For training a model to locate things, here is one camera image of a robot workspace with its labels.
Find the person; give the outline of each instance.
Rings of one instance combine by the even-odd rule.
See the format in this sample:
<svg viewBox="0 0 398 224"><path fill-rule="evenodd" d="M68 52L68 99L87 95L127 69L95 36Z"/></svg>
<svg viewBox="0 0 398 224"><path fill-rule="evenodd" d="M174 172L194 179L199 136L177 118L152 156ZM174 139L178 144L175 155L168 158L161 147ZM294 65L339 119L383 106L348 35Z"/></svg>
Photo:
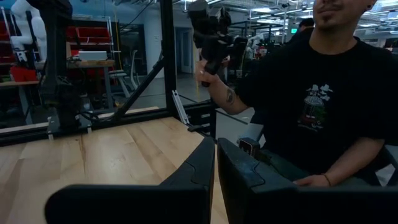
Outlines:
<svg viewBox="0 0 398 224"><path fill-rule="evenodd" d="M211 97L227 113L266 111L264 147L271 158L291 163L278 172L298 185L375 184L365 177L374 175L386 139L396 134L397 83L391 53L353 37L375 3L316 0L310 39L265 57L259 72L235 90L204 72L206 60L197 64L197 79L210 83ZM293 167L303 172L289 173Z"/></svg>
<svg viewBox="0 0 398 224"><path fill-rule="evenodd" d="M298 32L293 35L289 44L302 39L309 39L311 37L312 31L314 30L315 21L312 18L307 18L301 21L298 25Z"/></svg>

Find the graphic print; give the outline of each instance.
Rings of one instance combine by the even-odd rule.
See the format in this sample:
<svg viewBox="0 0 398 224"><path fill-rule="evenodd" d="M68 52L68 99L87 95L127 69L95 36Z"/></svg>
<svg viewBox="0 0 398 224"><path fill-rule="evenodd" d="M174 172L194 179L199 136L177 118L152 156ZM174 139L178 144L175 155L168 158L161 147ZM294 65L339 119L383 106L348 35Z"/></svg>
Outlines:
<svg viewBox="0 0 398 224"><path fill-rule="evenodd" d="M328 93L333 92L329 85L312 85L307 89L308 95L304 99L303 113L298 119L298 126L318 131L323 128L322 124L326 118L325 102L330 100Z"/></svg>

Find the desk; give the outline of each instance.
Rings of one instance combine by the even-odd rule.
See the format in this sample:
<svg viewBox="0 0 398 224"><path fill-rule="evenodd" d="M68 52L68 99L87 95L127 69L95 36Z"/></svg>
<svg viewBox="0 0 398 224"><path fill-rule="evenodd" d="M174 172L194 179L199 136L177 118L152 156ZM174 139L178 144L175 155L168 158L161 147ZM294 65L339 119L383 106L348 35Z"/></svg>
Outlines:
<svg viewBox="0 0 398 224"><path fill-rule="evenodd" d="M46 200L70 184L157 185L202 139L175 118L164 118L3 147L0 223L44 224ZM217 164L211 219L228 223Z"/></svg>
<svg viewBox="0 0 398 224"><path fill-rule="evenodd" d="M36 69L43 69L44 62L36 62ZM67 69L75 68L103 68L105 79L106 98L108 101L108 110L113 111L113 100L111 91L111 80L109 77L109 67L114 66L114 60L82 60L77 62L67 62Z"/></svg>
<svg viewBox="0 0 398 224"><path fill-rule="evenodd" d="M19 99L21 101L21 106L22 106L22 112L25 115L26 110L29 108L29 102L27 100L27 91L28 89L26 88L27 85L37 85L39 84L39 81L31 81L31 82L4 82L0 83L0 88L2 87L10 87L10 86L18 86L19 90ZM32 115L30 111L27 114L26 117L26 124L32 124Z"/></svg>

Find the mustache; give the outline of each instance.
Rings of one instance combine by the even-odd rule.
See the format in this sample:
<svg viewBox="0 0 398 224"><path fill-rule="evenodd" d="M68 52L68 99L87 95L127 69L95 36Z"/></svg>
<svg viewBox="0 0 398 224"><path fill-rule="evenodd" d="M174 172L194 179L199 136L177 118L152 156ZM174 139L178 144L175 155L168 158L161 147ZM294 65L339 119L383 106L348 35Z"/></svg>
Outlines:
<svg viewBox="0 0 398 224"><path fill-rule="evenodd" d="M318 9L318 12L325 12L325 11L337 11L342 10L343 6L341 4L324 4L321 8Z"/></svg>

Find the finger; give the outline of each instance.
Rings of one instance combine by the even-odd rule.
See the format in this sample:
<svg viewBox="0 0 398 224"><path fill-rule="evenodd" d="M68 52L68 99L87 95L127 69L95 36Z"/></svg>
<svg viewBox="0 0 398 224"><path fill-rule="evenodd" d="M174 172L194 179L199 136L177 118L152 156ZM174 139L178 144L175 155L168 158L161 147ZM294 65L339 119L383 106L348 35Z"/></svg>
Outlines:
<svg viewBox="0 0 398 224"><path fill-rule="evenodd" d="M300 180L296 180L295 182L293 182L294 184L297 184L299 186L306 186L306 185L310 185L312 183L312 177L306 177Z"/></svg>

